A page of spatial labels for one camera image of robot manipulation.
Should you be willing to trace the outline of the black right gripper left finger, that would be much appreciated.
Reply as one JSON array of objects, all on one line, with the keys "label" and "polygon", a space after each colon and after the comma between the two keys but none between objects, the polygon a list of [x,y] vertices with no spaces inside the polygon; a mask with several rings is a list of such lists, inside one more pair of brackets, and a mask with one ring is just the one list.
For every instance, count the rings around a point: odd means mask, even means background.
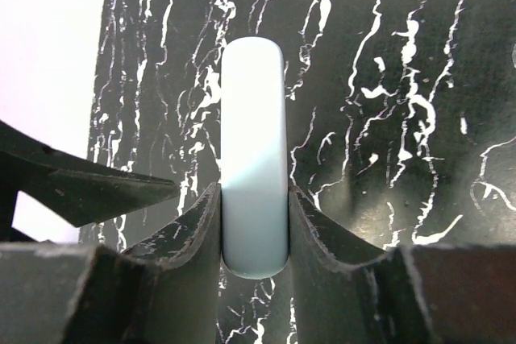
[{"label": "black right gripper left finger", "polygon": [[122,253],[102,244],[1,246],[4,343],[212,343],[221,189]]}]

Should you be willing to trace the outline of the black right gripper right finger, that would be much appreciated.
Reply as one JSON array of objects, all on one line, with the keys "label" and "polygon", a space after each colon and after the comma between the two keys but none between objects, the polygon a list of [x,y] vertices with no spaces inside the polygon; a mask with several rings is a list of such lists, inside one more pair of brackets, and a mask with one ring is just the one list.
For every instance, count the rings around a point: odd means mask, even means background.
[{"label": "black right gripper right finger", "polygon": [[294,309],[301,343],[512,343],[512,245],[383,251],[289,190]]}]

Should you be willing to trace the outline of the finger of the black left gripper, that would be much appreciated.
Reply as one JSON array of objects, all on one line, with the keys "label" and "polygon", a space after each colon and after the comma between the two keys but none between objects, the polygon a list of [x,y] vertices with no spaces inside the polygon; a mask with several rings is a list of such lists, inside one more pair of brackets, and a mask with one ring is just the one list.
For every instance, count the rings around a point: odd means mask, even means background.
[{"label": "finger of the black left gripper", "polygon": [[78,158],[1,123],[2,242],[33,240],[12,226],[19,192],[80,227],[167,201],[179,191],[171,180]]}]

